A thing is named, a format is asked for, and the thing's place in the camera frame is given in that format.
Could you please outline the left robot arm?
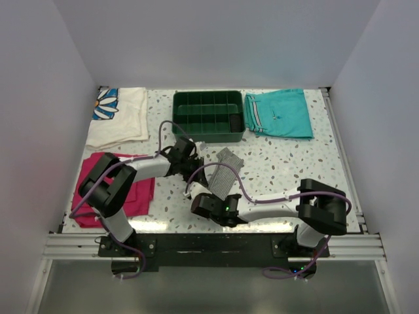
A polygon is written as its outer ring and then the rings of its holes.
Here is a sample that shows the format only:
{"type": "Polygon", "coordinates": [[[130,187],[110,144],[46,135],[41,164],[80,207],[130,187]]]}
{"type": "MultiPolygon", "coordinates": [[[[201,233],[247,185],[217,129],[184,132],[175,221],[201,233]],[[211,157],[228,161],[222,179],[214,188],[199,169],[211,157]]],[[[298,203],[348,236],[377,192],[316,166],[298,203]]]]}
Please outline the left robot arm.
{"type": "Polygon", "coordinates": [[[113,239],[113,250],[120,256],[130,256],[137,244],[136,231],[128,222],[124,203],[132,185],[145,179],[182,176],[188,181],[192,173],[204,165],[193,141],[180,137],[173,146],[159,148],[152,156],[119,158],[106,152],[96,162],[78,187],[81,201],[93,208],[103,227],[113,239]]]}

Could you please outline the grey striped underwear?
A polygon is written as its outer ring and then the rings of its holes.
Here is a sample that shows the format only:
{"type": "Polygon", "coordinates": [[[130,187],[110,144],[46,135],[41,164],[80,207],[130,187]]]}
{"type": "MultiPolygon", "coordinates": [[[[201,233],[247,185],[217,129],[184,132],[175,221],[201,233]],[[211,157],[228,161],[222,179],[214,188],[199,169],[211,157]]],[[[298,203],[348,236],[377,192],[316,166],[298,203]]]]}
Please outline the grey striped underwear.
{"type": "MultiPolygon", "coordinates": [[[[226,147],[217,153],[217,158],[219,163],[232,167],[237,173],[244,166],[244,160],[226,147]]],[[[228,167],[216,165],[209,181],[209,191],[225,200],[236,181],[236,176],[228,167]]]]}

